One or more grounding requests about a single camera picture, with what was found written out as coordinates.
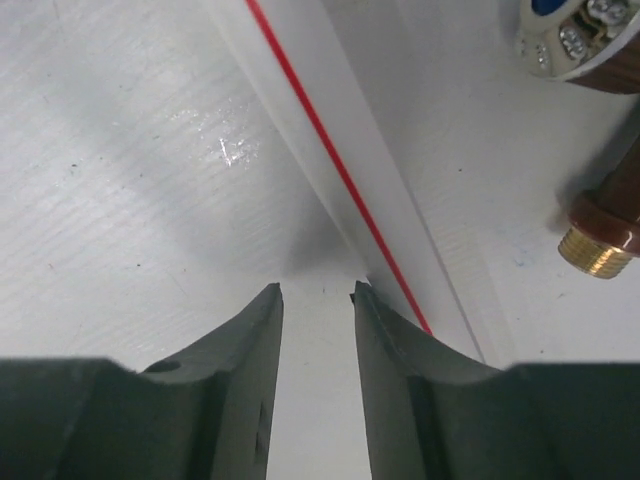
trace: white plastic strip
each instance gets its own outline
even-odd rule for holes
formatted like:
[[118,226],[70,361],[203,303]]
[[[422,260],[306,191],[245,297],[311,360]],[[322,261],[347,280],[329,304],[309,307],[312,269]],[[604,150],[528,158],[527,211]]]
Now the white plastic strip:
[[202,1],[374,288],[456,350],[494,357],[475,340],[321,2]]

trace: brown plastic part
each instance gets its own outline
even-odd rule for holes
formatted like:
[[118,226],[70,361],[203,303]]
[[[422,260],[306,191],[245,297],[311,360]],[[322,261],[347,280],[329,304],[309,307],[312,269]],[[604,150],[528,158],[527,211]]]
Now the brown plastic part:
[[576,199],[569,218],[596,242],[640,256],[640,137],[600,187]]
[[609,60],[570,83],[609,93],[640,93],[640,33]]

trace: red line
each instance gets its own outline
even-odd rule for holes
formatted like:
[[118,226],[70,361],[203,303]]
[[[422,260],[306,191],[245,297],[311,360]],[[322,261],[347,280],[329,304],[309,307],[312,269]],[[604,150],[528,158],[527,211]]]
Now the red line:
[[307,92],[302,86],[302,83],[300,82],[298,75],[293,69],[291,62],[287,58],[286,53],[284,53],[284,49],[282,48],[282,45],[280,45],[280,42],[278,41],[273,31],[273,28],[271,27],[271,24],[267,20],[267,17],[262,10],[262,7],[260,7],[260,5],[258,4],[258,0],[245,0],[245,1],[247,3],[247,6],[249,7],[249,10],[251,10],[251,13],[253,14],[256,22],[258,23],[260,30],[262,30],[263,35],[265,36],[267,42],[269,43],[269,46],[271,47],[273,54],[276,56],[278,62],[280,63],[280,66],[282,67],[284,74],[286,75],[287,79],[289,80],[289,83],[291,84],[291,87],[295,91],[298,97],[298,100],[300,100],[302,107],[307,113],[307,116],[309,117],[311,124],[313,125],[318,136],[320,137],[320,140],[322,141],[324,148],[327,150],[329,157],[331,157],[331,160],[333,161],[333,164],[336,167],[336,170],[338,171],[340,178],[342,178],[342,181],[347,187],[347,190],[351,194],[351,198],[353,198],[353,201],[358,207],[360,214],[362,215],[362,217],[364,218],[364,221],[369,227],[369,230],[371,231],[373,238],[378,244],[378,247],[380,248],[382,255],[384,256],[385,260],[389,264],[389,267],[391,268],[393,275],[396,277],[398,284],[400,284],[400,288],[404,292],[404,295],[407,297],[407,300],[409,301],[409,305],[411,305],[411,309],[413,310],[413,313],[415,313],[416,317],[418,317],[418,321],[420,322],[420,325],[422,325],[422,328],[424,329],[424,331],[430,335],[433,335],[433,333],[431,332],[431,328],[427,323],[427,319],[422,313],[422,310],[420,310],[420,306],[418,305],[418,302],[413,296],[413,292],[411,292],[411,289],[409,288],[409,284],[407,283],[404,276],[402,275],[402,272],[400,271],[398,264],[393,258],[393,255],[391,254],[391,250],[389,250],[389,247],[384,241],[384,238],[380,233],[380,229],[376,225],[376,222],[373,220],[373,216],[369,212],[367,205],[364,203],[364,200],[362,199],[362,196],[358,191],[358,187],[356,187],[356,184],[353,182],[353,179],[349,175],[349,171],[347,170],[347,167],[345,166],[344,161],[340,157],[338,150],[336,149],[335,145],[331,141],[331,137],[329,137],[327,130],[324,128],[324,125],[322,124],[320,117],[318,116],[315,108],[313,107],[313,104],[311,103],[311,100],[309,99]]

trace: small hole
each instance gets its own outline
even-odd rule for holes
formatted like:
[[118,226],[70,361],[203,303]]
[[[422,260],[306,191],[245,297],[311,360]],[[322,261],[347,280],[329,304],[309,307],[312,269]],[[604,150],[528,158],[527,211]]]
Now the small hole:
[[145,370],[145,373],[173,372],[180,368],[180,362],[176,360],[160,360]]

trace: brass threads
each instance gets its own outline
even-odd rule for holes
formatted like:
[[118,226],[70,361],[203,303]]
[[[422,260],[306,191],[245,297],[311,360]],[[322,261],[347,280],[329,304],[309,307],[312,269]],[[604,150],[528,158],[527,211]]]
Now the brass threads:
[[575,227],[562,239],[558,251],[577,269],[602,279],[617,276],[633,258],[624,250],[592,240]]

